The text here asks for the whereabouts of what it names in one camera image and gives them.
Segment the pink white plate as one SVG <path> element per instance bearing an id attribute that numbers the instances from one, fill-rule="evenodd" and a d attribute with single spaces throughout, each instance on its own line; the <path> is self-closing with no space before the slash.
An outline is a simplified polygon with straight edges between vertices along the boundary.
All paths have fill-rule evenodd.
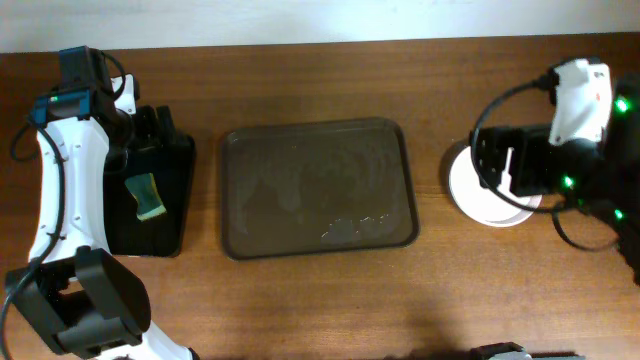
<path id="1" fill-rule="evenodd" d="M 503 201 L 481 186 L 472 166 L 469 146 L 454 158 L 448 173 L 448 187 L 457 207 L 474 221 L 486 226 L 512 227 L 533 215 L 530 211 Z"/>

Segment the green yellow sponge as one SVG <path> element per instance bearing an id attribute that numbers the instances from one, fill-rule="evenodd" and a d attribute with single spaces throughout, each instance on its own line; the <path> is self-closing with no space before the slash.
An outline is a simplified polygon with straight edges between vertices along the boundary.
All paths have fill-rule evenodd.
<path id="1" fill-rule="evenodd" d="M 136 216 L 140 221 L 150 220 L 166 212 L 152 173 L 129 177 L 125 180 L 125 186 L 137 203 Z"/>

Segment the brown serving tray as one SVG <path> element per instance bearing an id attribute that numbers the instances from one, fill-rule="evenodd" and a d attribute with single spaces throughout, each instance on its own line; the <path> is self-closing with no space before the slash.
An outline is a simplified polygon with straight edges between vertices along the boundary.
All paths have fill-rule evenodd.
<path id="1" fill-rule="evenodd" d="M 405 247 L 420 233 L 405 136 L 383 117 L 233 130 L 220 190 L 236 261 Z"/>

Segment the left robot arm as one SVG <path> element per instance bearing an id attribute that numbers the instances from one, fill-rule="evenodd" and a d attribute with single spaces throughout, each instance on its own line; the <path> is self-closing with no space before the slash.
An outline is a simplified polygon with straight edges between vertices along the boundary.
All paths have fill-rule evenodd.
<path id="1" fill-rule="evenodd" d="M 131 95 L 96 105 L 78 91 L 36 101 L 43 178 L 39 230 L 27 267 L 6 278 L 14 305 L 50 350 L 82 359 L 194 359 L 151 319 L 143 282 L 111 254 L 104 167 L 137 151 Z"/>

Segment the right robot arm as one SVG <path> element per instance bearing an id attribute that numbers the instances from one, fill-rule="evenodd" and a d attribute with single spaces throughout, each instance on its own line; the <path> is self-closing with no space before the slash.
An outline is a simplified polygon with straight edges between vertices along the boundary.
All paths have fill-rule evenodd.
<path id="1" fill-rule="evenodd" d="M 489 116 L 527 90 L 548 93 L 556 112 L 549 125 L 487 127 Z M 616 249 L 639 273 L 639 77 L 617 82 L 603 68 L 558 68 L 505 91 L 482 111 L 469 133 L 471 164 L 481 187 L 499 199 L 499 174 L 508 170 L 515 196 L 559 194 L 546 209 L 559 237 L 589 248 L 565 232 L 561 214 L 577 211 L 610 227 Z"/>

